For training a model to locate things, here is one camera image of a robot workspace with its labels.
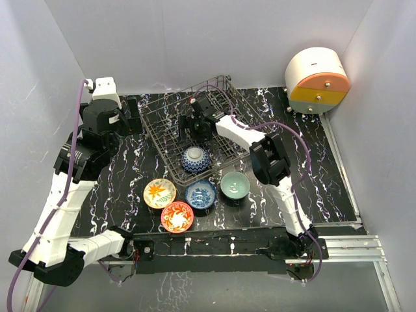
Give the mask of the red diamond pattern bowl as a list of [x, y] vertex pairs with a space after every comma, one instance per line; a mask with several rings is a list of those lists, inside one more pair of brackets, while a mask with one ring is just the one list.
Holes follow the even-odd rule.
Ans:
[[191, 146], [182, 155], [183, 169], [191, 174], [200, 174], [210, 166], [209, 154], [205, 149]]

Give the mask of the green line pattern bowl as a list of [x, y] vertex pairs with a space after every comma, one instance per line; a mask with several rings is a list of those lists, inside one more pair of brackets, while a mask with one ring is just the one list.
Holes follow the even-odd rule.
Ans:
[[229, 172], [220, 181], [222, 193], [231, 200], [240, 200], [250, 191], [250, 181], [240, 172]]

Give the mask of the orange leaf pattern bowl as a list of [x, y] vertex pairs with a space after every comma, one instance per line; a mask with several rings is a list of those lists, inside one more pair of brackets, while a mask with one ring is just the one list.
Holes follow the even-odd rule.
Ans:
[[161, 224], [170, 233], [187, 231], [194, 221], [194, 212], [190, 205], [183, 201], [174, 201], [167, 205], [161, 214]]

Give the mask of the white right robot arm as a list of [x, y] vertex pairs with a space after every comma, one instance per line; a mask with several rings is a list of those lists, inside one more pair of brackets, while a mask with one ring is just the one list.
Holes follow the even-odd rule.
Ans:
[[277, 123], [288, 130], [302, 145], [306, 156], [305, 173], [296, 182], [291, 178], [291, 161], [276, 132], [266, 133], [261, 129], [272, 125], [267, 122], [249, 126], [238, 121], [233, 113], [216, 110], [206, 96], [193, 96], [190, 99], [193, 116], [181, 116], [179, 119], [179, 137], [185, 136], [188, 129], [191, 137], [202, 142], [213, 134], [224, 137], [250, 153], [252, 170], [257, 180], [270, 187], [270, 191], [285, 221], [289, 237], [289, 249], [299, 258], [310, 255], [317, 249], [318, 258], [323, 259], [322, 246], [318, 242], [318, 233], [312, 221], [302, 209], [295, 188], [311, 171], [311, 156], [302, 137], [289, 126]]

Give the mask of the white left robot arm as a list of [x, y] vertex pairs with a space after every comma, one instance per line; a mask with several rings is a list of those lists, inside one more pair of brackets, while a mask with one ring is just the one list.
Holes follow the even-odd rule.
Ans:
[[86, 197], [119, 152], [120, 140], [142, 131], [138, 101], [93, 99], [79, 106], [82, 125], [61, 147], [53, 184], [41, 217], [27, 244], [11, 252], [9, 263], [47, 285], [67, 287], [83, 269], [105, 257], [128, 259], [134, 252], [130, 232], [112, 226], [99, 235], [69, 242]]

